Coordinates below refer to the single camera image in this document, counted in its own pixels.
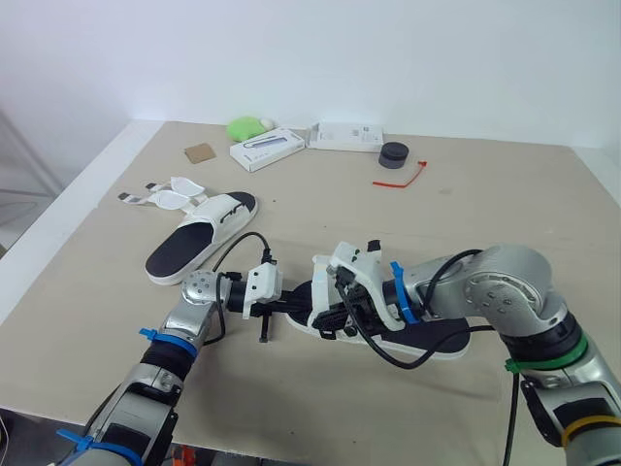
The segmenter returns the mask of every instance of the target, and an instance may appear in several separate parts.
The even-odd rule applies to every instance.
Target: white box
[[[232,146],[229,153],[248,172],[256,172],[304,147],[304,139],[293,131],[276,128]]]
[[[381,126],[357,123],[318,123],[307,134],[313,149],[379,152],[384,144]]]

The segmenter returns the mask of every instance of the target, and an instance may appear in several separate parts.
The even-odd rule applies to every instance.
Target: cardboard piece
[[[185,155],[192,163],[200,163],[204,162],[205,160],[215,158],[215,152],[213,151],[212,147],[207,143],[199,144],[198,146],[193,146],[191,148],[186,148]]]

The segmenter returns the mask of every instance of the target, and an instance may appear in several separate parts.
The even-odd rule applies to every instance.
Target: green ring
[[[561,369],[563,367],[569,366],[577,359],[582,357],[586,352],[587,348],[589,348],[589,343],[587,342],[584,334],[582,334],[578,344],[573,347],[570,352],[562,355],[561,357],[557,357],[555,359],[547,359],[545,361],[516,361],[515,359],[508,359],[507,361],[505,361],[505,369],[507,369],[512,374],[519,374],[524,369],[538,369],[541,371],[553,371],[555,369]]]

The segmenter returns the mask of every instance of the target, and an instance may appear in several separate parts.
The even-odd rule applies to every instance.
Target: black cable
[[[452,332],[452,333],[449,333],[447,335],[444,335],[442,338],[437,340],[418,359],[416,359],[416,360],[414,360],[412,362],[402,361],[402,360],[397,359],[396,357],[391,356],[390,354],[388,354],[388,352],[386,352],[384,349],[379,347],[379,345],[375,342],[375,340],[373,338],[371,338],[371,336],[367,333],[367,330],[365,330],[362,322],[358,318],[358,315],[356,314],[356,311],[353,309],[353,306],[351,306],[351,303],[349,302],[349,298],[345,294],[344,286],[341,283],[337,282],[336,287],[337,287],[337,291],[341,295],[341,299],[343,300],[343,304],[344,304],[345,308],[347,309],[347,313],[351,316],[351,319],[353,320],[353,323],[358,328],[358,331],[360,332],[360,335],[362,335],[362,338],[365,339],[365,342],[367,342],[369,344],[369,346],[372,348],[372,350],[375,351],[379,357],[381,357],[385,361],[391,363],[392,365],[400,367],[402,369],[415,369],[417,367],[420,367],[431,356],[433,356],[434,353],[436,353],[440,349],[440,347],[444,343],[446,343],[446,341],[450,340],[451,338],[453,338],[453,337],[455,337],[457,335],[461,335],[462,333],[474,333],[474,332],[483,332],[483,331],[488,331],[488,330],[494,330],[494,327],[492,327],[491,325],[476,325],[474,327],[469,327],[469,328],[465,328],[465,329],[462,329],[462,330],[457,330],[455,332]]]
[[[220,264],[222,263],[222,261],[224,260],[224,258],[229,255],[229,252],[231,252],[231,250],[233,250],[233,248],[238,245],[240,243],[241,240],[247,238],[248,236],[256,236],[259,240],[261,240],[261,242],[263,243],[263,253],[265,255],[266,250],[267,250],[267,254],[270,253],[270,245],[268,244],[268,240],[265,239],[265,237],[261,234],[261,233],[257,233],[256,231],[248,231],[246,233],[244,233],[242,236],[240,236],[237,240],[235,240],[233,243],[231,243],[231,246],[229,246],[226,251],[220,256],[219,259],[217,259],[217,262],[215,262],[215,265],[212,268],[212,271],[215,272],[217,270],[217,268],[220,266]]]
[[[511,408],[508,413],[507,442],[505,443],[505,458],[503,466],[508,466],[511,460],[511,448],[513,447],[513,434],[515,433],[515,419],[517,418],[517,389],[520,383],[520,375],[513,374],[513,389],[511,390]]]
[[[425,292],[425,296],[422,302],[423,311],[430,311],[429,305],[431,304],[431,298],[433,298],[434,296],[436,285],[442,278],[442,275],[444,275],[446,271],[450,269],[457,261],[463,259],[464,257],[468,257],[469,255],[477,255],[480,252],[481,250],[464,250],[458,254],[453,255],[450,259],[442,264],[440,269],[438,269],[434,276],[429,280],[429,284],[427,285],[427,291]]]
[[[215,278],[215,305],[217,308],[217,316],[220,319],[220,334],[217,337],[211,338],[207,340],[203,346],[211,345],[212,343],[219,342],[224,338],[226,334],[226,324],[224,323],[224,310],[222,309],[222,299],[220,297],[220,281],[224,277],[222,272],[218,272],[217,277]]]

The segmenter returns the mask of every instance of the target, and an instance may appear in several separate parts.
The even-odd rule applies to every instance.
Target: table
[[[386,272],[395,258],[415,264],[500,242],[535,248],[618,377],[620,212],[572,151],[386,140],[407,144],[411,163],[429,162],[408,189],[372,186],[385,169],[357,152],[304,150],[250,174],[228,156],[222,126],[165,123],[0,326],[2,406],[84,423],[139,360],[147,342],[138,330],[159,325],[179,299],[177,286],[151,283],[143,266],[180,215],[131,208],[116,196],[171,175],[212,193],[255,194],[259,212],[247,229],[267,236],[289,289],[310,279],[314,254],[331,252],[340,240],[364,246],[380,239]],[[190,164],[183,149],[203,142],[217,158]],[[247,270],[259,253],[247,240],[224,269]],[[228,329],[186,379],[176,442],[314,465],[501,460],[510,376],[496,335],[474,335],[459,360],[403,371],[364,346],[314,339],[281,316],[267,345],[257,341],[258,319],[230,315]],[[534,457],[564,464],[520,405],[512,464]]]

